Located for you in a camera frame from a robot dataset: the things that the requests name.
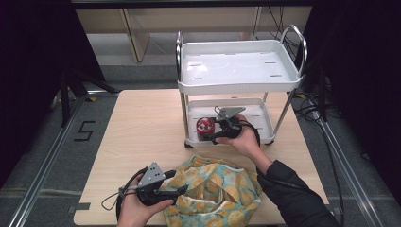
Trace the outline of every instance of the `lemon print fabric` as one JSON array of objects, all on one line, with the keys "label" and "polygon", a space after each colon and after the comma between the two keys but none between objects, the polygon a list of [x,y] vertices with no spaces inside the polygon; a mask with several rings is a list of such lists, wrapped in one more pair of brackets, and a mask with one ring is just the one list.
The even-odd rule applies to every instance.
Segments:
[{"label": "lemon print fabric", "polygon": [[175,206],[164,210],[170,227],[246,226],[259,207],[262,188],[254,171],[200,156],[193,156],[176,170],[162,188],[176,190],[188,184],[188,189]]}]

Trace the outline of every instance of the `black jacket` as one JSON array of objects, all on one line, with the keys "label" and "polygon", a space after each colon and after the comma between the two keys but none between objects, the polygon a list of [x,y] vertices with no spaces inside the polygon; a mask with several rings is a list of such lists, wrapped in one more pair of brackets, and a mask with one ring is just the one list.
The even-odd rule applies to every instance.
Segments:
[{"label": "black jacket", "polygon": [[340,226],[321,197],[290,167],[274,161],[266,175],[257,173],[263,191],[277,205],[287,226]]}]

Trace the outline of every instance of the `hand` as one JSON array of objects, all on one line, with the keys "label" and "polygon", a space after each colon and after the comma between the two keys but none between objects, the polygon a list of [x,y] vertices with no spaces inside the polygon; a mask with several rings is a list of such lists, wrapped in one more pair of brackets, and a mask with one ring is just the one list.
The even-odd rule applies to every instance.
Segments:
[{"label": "hand", "polygon": [[[138,185],[138,182],[143,177],[143,174],[137,176],[132,184]],[[129,194],[124,197],[121,203],[121,213],[118,219],[117,227],[137,227],[145,226],[148,220],[156,213],[163,211],[169,205],[173,204],[173,200],[160,201],[152,206],[145,206],[136,194]]]},{"label": "hand", "polygon": [[[238,114],[236,116],[239,121],[246,121],[245,116]],[[238,153],[251,159],[256,167],[262,172],[266,173],[272,160],[265,154],[262,148],[257,144],[256,136],[253,129],[243,126],[241,134],[237,138],[231,139],[228,137],[216,138],[216,142],[233,146]]]}]

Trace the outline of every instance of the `gray floor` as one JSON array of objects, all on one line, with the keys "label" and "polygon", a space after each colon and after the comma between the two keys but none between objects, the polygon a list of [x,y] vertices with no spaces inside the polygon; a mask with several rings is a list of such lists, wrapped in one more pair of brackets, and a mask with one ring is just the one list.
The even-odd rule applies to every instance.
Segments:
[{"label": "gray floor", "polygon": [[[125,34],[90,35],[91,44],[107,82],[119,89],[177,88],[175,67],[176,34],[152,34],[146,56],[142,63],[134,63]],[[190,33],[184,34],[186,42],[238,40],[237,33]],[[87,84],[88,90],[98,88]],[[116,96],[98,96],[80,106],[71,130],[65,137],[61,151],[44,182],[39,197],[26,220],[26,226],[76,226],[73,217],[81,192],[90,173],[97,149],[106,130]],[[295,98],[294,109],[300,109],[303,99]],[[71,105],[77,103],[71,96]],[[393,199],[386,185],[372,164],[360,157],[363,152],[355,135],[340,117],[336,108],[328,110],[328,122],[337,137],[352,169],[373,202],[384,226],[401,226],[401,208]],[[84,129],[93,131],[85,142],[78,133],[83,121]],[[338,189],[333,177],[328,150],[321,131],[315,122],[300,118],[299,124],[313,161],[318,169],[323,187],[335,211],[340,206]],[[16,208],[33,182],[48,151],[53,145],[61,125],[61,104],[48,113],[37,139],[15,167],[9,180],[0,191],[0,226],[8,226]],[[340,188],[344,200],[345,226],[368,226],[359,205],[337,166]]]}]

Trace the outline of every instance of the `rolling cart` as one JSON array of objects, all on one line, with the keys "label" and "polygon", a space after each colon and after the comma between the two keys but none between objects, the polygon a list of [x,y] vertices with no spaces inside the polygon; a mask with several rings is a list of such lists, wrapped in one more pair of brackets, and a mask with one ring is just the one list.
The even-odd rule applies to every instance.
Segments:
[{"label": "rolling cart", "polygon": [[[290,29],[302,45],[302,63],[298,70],[284,47]],[[303,79],[307,56],[304,36],[290,25],[280,41],[238,41],[183,43],[178,33],[176,44],[178,88],[180,91],[184,145],[187,148],[212,146],[200,141],[196,123],[202,117],[216,117],[215,108],[245,107],[243,114],[259,131],[260,143],[270,144],[284,119],[296,88]],[[288,99],[273,127],[266,99],[269,92],[288,92]],[[264,93],[263,97],[189,100],[190,96]]]}]

